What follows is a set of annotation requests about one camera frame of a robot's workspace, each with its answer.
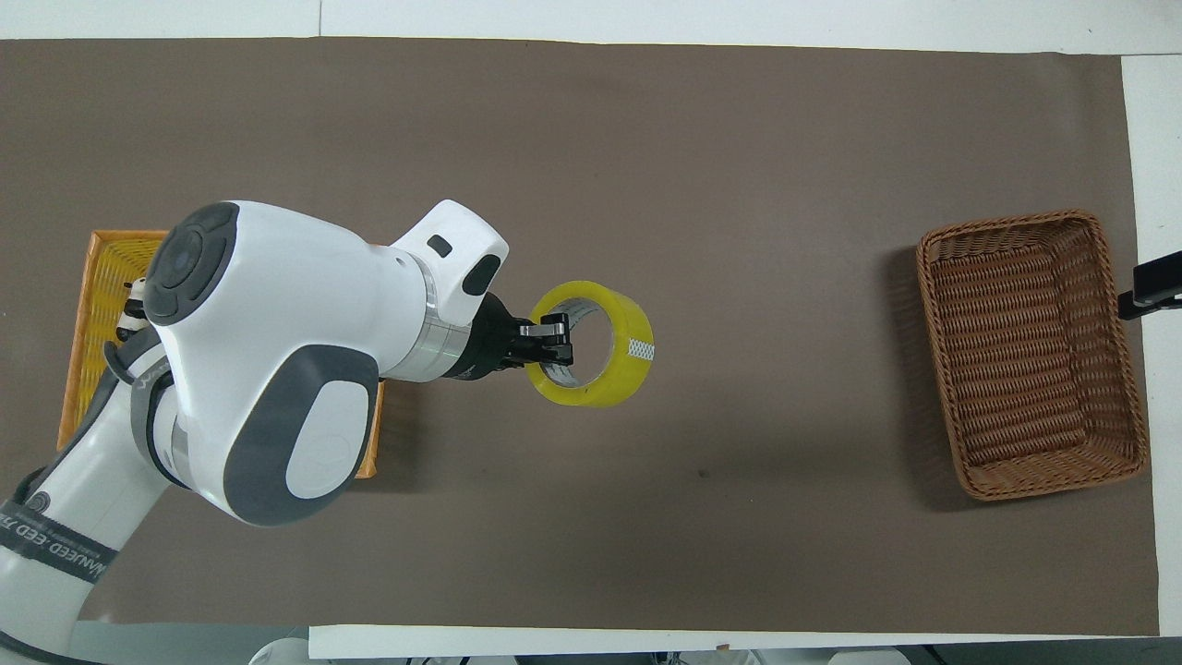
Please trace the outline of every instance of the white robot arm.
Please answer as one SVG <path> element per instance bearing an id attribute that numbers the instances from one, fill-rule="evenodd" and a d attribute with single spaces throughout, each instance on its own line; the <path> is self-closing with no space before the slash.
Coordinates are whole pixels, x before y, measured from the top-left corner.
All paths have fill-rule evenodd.
<path id="1" fill-rule="evenodd" d="M 63 661 L 170 483 L 249 524 L 301 520 L 356 474 L 381 379 L 570 365 L 565 314 L 533 325 L 487 292 L 507 253 L 453 201 L 390 246 L 256 202 L 189 215 L 138 285 L 151 325 L 109 344 L 73 441 L 0 507 L 0 661 Z"/>

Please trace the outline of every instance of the brown paper sheet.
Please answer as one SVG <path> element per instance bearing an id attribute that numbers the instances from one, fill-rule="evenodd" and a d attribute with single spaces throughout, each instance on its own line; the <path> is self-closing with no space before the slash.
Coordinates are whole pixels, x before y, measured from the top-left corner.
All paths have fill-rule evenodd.
<path id="1" fill-rule="evenodd" d="M 290 528 L 169 490 L 85 618 L 1157 632 L 1148 474 L 991 506 L 956 485 L 911 253 L 1078 206 L 1128 275 L 1117 58 L 2 43 L 0 136 L 2 487 L 52 455 L 92 228 L 246 197 L 389 242 L 454 197 L 508 240 L 514 312 L 592 279 L 656 331 L 612 410 L 522 373 L 392 386 L 377 478 Z"/>

